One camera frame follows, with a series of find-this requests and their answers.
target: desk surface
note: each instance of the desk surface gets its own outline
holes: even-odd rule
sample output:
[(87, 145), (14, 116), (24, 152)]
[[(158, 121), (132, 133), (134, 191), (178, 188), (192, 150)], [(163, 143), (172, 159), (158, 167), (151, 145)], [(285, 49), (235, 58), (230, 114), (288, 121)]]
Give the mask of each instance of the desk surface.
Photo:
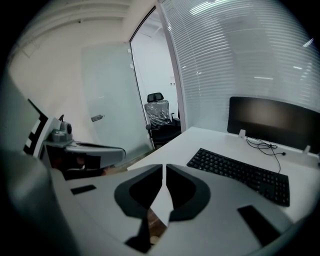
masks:
[[(279, 208), (295, 223), (312, 212), (320, 192), (320, 169), (314, 154), (303, 154), (301, 150), (278, 145), (274, 152), (286, 152), (277, 155), (281, 164), (281, 174), (289, 177), (290, 207)], [(180, 136), (170, 141), (154, 153), (130, 166), (128, 169), (151, 164), (175, 164), (186, 166), (195, 153), (203, 148), (246, 164), (272, 172), (279, 171), (274, 156), (261, 153), (250, 147), (245, 139), (237, 135), (213, 130), (191, 127)], [(170, 193), (166, 187), (166, 172), (163, 168), (162, 188), (154, 200), (152, 210), (159, 219), (168, 225), (170, 212), (173, 210)]]

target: cable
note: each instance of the cable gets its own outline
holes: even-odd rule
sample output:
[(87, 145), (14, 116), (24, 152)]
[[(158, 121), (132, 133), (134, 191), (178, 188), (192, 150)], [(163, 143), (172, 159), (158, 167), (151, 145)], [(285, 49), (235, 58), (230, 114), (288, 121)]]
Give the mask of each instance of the cable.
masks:
[[(254, 142), (250, 141), (249, 138), (250, 138), (250, 139), (253, 139), (253, 140), (256, 140), (257, 142), (260, 142), (260, 143), (254, 143)], [(250, 147), (252, 147), (252, 148), (254, 148), (254, 149), (260, 150), (262, 153), (264, 153), (264, 154), (267, 155), (267, 156), (274, 156), (275, 159), (276, 159), (276, 161), (277, 161), (278, 164), (279, 164), (279, 172), (278, 172), (278, 174), (280, 173), (280, 171), (281, 171), (281, 165), (280, 165), (280, 162), (279, 162), (279, 160), (278, 160), (278, 158), (277, 158), (276, 155), (281, 154), (281, 155), (285, 156), (285, 155), (286, 155), (286, 152), (275, 153), (274, 150), (277, 149), (278, 146), (277, 146), (277, 145), (274, 145), (274, 144), (271, 144), (270, 141), (269, 141), (269, 144), (268, 144), (268, 143), (262, 141), (261, 139), (252, 138), (252, 137), (246, 137), (245, 140), (246, 140), (246, 142), (248, 143), (248, 145), (249, 145)], [(263, 152), (263, 151), (262, 151), (262, 150), (267, 150), (267, 149), (271, 149), (273, 154), (267, 154), (266, 152)]]

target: plastic wrap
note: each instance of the plastic wrap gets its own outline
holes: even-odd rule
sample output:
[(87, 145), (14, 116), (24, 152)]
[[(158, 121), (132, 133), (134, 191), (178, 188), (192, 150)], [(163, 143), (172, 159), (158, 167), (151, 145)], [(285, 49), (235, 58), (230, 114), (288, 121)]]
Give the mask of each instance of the plastic wrap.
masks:
[(151, 129), (171, 125), (169, 102), (167, 100), (149, 102), (144, 105), (144, 109), (149, 117)]

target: window blind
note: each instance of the window blind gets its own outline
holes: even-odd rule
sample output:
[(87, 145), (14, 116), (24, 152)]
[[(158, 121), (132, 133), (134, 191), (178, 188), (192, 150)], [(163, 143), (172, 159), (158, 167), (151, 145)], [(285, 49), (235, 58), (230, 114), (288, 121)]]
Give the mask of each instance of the window blind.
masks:
[(320, 112), (313, 39), (273, 0), (165, 0), (161, 4), (181, 81), (186, 128), (226, 132), (232, 96)]

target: keyboard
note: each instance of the keyboard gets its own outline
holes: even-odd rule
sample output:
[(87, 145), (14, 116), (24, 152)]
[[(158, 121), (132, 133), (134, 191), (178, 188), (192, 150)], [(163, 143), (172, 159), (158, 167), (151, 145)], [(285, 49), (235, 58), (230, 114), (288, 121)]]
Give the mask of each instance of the keyboard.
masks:
[(240, 162), (203, 148), (199, 149), (187, 163), (187, 166), (229, 177), (247, 185), (277, 205), (290, 206), (289, 178), (287, 175)]

